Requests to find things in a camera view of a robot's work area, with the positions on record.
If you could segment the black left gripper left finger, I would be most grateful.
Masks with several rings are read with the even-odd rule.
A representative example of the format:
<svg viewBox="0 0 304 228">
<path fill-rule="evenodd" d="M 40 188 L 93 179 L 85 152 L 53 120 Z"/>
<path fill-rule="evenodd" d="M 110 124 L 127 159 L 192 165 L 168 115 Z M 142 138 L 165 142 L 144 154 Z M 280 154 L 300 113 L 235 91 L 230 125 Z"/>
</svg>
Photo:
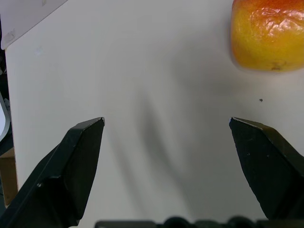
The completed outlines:
<svg viewBox="0 0 304 228">
<path fill-rule="evenodd" d="M 2 228 L 70 228 L 94 182 L 105 120 L 78 123 L 34 168 L 0 218 Z"/>
</svg>

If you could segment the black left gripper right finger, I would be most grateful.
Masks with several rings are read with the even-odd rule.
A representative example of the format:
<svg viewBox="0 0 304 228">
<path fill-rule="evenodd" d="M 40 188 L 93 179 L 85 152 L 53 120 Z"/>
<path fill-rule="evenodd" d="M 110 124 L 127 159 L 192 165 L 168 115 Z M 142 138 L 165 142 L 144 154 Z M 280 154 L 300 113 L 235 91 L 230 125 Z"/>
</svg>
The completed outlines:
<svg viewBox="0 0 304 228">
<path fill-rule="evenodd" d="M 304 157 L 274 128 L 229 121 L 243 174 L 268 219 L 303 219 Z"/>
</svg>

